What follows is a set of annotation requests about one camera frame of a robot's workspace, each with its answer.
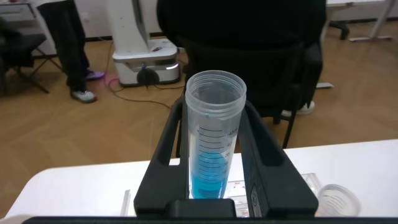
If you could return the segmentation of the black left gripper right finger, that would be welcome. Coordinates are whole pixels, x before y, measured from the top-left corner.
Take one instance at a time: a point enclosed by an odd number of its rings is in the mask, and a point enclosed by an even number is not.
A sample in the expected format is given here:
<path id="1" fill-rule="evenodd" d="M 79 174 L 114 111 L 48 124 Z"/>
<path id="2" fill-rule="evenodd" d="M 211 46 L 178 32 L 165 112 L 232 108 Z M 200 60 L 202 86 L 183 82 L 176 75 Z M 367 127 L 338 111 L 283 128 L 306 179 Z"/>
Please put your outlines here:
<path id="1" fill-rule="evenodd" d="M 314 217 L 318 200 L 255 107 L 247 101 L 239 125 L 250 217 Z"/>

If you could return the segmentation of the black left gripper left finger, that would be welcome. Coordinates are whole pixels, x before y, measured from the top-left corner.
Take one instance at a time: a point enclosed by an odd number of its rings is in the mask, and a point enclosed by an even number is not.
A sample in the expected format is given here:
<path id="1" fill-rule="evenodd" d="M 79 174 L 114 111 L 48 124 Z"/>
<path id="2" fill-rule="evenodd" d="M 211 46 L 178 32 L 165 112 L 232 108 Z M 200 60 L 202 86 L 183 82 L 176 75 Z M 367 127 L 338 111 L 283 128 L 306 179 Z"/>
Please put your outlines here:
<path id="1" fill-rule="evenodd" d="M 134 198 L 138 217 L 168 215 L 189 195 L 188 121 L 185 98 L 172 106 L 155 153 Z"/>

